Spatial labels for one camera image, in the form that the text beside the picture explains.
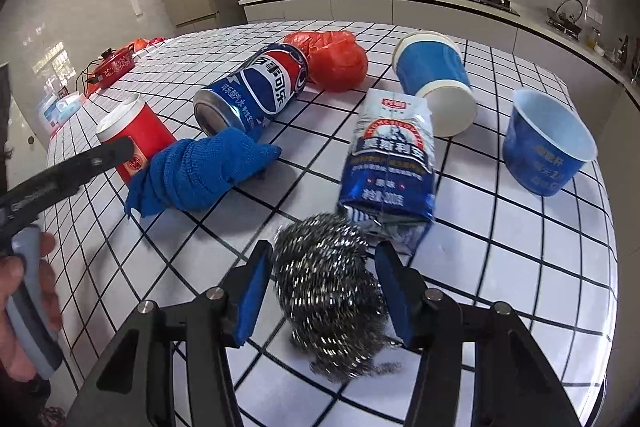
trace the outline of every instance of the blue food package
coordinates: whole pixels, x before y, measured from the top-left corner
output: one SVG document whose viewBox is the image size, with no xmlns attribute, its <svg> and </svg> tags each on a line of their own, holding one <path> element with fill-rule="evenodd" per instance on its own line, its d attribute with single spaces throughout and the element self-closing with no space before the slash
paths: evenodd
<svg viewBox="0 0 640 427">
<path fill-rule="evenodd" d="M 413 253 L 434 209 L 434 144 L 427 101 L 369 89 L 342 171 L 342 213 L 372 243 Z"/>
</svg>

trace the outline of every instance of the blue paper cup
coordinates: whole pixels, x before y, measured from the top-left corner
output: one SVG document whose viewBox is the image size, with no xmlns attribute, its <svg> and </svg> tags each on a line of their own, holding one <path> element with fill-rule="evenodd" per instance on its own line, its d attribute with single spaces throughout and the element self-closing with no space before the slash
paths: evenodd
<svg viewBox="0 0 640 427">
<path fill-rule="evenodd" d="M 577 113 L 541 91 L 513 93 L 502 157 L 529 192 L 553 196 L 597 155 L 596 142 Z"/>
<path fill-rule="evenodd" d="M 427 100 L 434 136 L 463 132 L 478 109 L 458 46 L 437 32 L 404 36 L 394 50 L 392 65 L 402 90 Z"/>
</svg>

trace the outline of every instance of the blue towel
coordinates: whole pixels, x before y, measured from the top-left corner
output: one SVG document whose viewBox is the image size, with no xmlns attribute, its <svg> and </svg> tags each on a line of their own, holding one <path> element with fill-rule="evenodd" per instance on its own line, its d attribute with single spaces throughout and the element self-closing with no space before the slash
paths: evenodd
<svg viewBox="0 0 640 427">
<path fill-rule="evenodd" d="M 201 140 L 180 140 L 153 156 L 146 169 L 132 177 L 125 212 L 130 216 L 135 208 L 146 217 L 168 206 L 206 210 L 280 152 L 280 147 L 257 144 L 234 127 Z"/>
</svg>

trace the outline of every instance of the red paper cup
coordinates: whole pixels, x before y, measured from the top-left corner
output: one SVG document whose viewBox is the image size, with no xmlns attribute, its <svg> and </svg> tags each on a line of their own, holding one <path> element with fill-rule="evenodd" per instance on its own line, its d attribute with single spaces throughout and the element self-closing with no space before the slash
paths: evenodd
<svg viewBox="0 0 640 427">
<path fill-rule="evenodd" d="M 100 143 L 107 143 L 122 136 L 133 140 L 133 158 L 116 167 L 122 181 L 129 180 L 144 169 L 152 156 L 176 141 L 139 94 L 120 103 L 98 122 L 95 134 Z"/>
</svg>

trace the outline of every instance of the checkered tablecloth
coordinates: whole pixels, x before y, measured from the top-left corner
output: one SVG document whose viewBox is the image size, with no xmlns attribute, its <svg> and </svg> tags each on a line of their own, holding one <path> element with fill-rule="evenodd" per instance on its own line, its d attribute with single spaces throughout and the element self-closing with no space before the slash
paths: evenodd
<svg viewBox="0 0 640 427">
<path fill-rule="evenodd" d="M 65 363 L 53 385 L 77 390 L 116 329 L 141 299 L 188 301 L 242 264 L 258 238 L 318 212 L 331 212 L 358 106 L 369 87 L 400 91 L 391 64 L 410 28 L 382 24 L 261 23 L 172 39 L 84 107 L 52 140 L 49 164 L 98 143 L 95 123 L 132 92 L 144 95 L 177 138 L 202 137 L 193 117 L 196 90 L 233 70 L 268 42 L 299 29 L 347 27 L 367 51 L 369 74 L 342 94 L 306 86 L 267 127 L 262 140 L 282 147 L 263 178 L 228 192 L 201 214 L 166 210 L 124 217 L 127 188 L 116 172 L 98 176 L 50 208 L 46 229 L 58 249 Z M 461 303 L 513 305 L 550 360 L 584 422 L 611 349 L 617 259 L 611 211 L 596 162 L 556 196 L 540 198 L 516 183 L 500 156 L 514 88 L 543 90 L 572 107 L 553 74 L 477 42 L 454 39 L 465 57 L 478 118 L 452 139 L 436 139 L 436 223 L 412 259 L 429 286 Z M 419 356 L 389 349 L 379 361 L 402 363 L 396 375 L 348 385 L 313 374 L 289 343 L 273 283 L 251 340 L 228 350 L 245 426 L 382 427 L 401 424 Z M 177 424 L 190 425 L 184 350 L 174 356 Z M 469 425 L 474 350 L 465 344 L 457 425 Z"/>
</svg>

